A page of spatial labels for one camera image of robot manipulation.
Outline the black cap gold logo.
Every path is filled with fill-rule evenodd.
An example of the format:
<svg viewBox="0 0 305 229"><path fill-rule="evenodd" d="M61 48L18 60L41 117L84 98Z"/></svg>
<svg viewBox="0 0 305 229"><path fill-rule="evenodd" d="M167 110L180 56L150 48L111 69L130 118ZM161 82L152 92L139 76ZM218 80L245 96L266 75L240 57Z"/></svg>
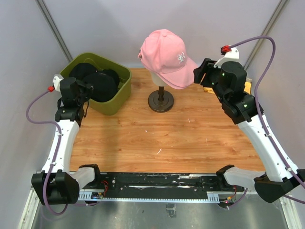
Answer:
<svg viewBox="0 0 305 229"><path fill-rule="evenodd" d="M99 79L97 68L90 63L79 63L69 73L69 78L75 78L83 83L94 83Z"/></svg>

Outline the pink baseball cap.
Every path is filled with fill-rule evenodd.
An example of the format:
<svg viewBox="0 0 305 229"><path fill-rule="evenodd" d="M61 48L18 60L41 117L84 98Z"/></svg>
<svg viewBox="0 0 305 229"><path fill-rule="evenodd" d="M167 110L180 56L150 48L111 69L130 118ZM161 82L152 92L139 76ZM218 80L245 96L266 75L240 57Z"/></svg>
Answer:
<svg viewBox="0 0 305 229"><path fill-rule="evenodd" d="M145 38L138 59L174 89L194 83L193 71L198 65L188 56L184 41L167 29L155 30Z"/></svg>

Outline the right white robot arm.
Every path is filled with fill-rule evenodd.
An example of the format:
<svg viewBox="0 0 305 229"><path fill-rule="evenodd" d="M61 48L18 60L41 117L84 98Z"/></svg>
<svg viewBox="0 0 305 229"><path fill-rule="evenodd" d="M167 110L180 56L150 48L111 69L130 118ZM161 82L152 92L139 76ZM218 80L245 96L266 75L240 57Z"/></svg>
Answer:
<svg viewBox="0 0 305 229"><path fill-rule="evenodd" d="M205 58L194 69L194 82L212 88L225 114L248 137L258 153L265 171L240 169L227 165L217 171L216 186L226 191L233 185L255 190L265 202L273 203L305 181L304 169L286 166L277 151L282 150L276 139L270 140L271 130L265 131L255 97L245 92L247 73L239 62L228 61L218 67Z"/></svg>

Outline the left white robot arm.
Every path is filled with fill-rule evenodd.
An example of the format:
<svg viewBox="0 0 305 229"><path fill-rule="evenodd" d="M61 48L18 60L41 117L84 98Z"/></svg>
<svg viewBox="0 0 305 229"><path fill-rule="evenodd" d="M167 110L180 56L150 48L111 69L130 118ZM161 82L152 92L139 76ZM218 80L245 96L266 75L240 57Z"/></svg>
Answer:
<svg viewBox="0 0 305 229"><path fill-rule="evenodd" d="M75 138L86 116L84 104L89 101L93 86L74 77L56 74L48 92L60 92L53 121L54 139L41 172L33 174L31 184L45 206L75 204L80 190L86 186L96 189L102 184L97 164L82 165L70 173L70 160Z"/></svg>

